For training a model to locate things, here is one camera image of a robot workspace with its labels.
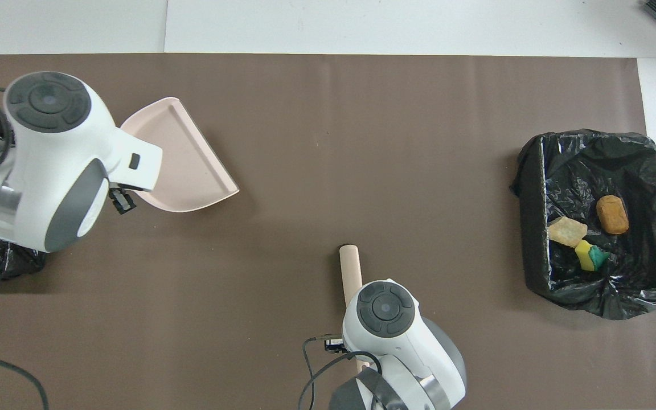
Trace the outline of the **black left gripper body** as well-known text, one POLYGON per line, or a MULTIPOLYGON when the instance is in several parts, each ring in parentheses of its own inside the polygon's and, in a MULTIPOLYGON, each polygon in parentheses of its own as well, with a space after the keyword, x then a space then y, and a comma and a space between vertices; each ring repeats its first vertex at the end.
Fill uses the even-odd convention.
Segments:
POLYGON ((133 198, 122 188, 110 188, 109 199, 120 215, 130 212, 136 208, 133 198))

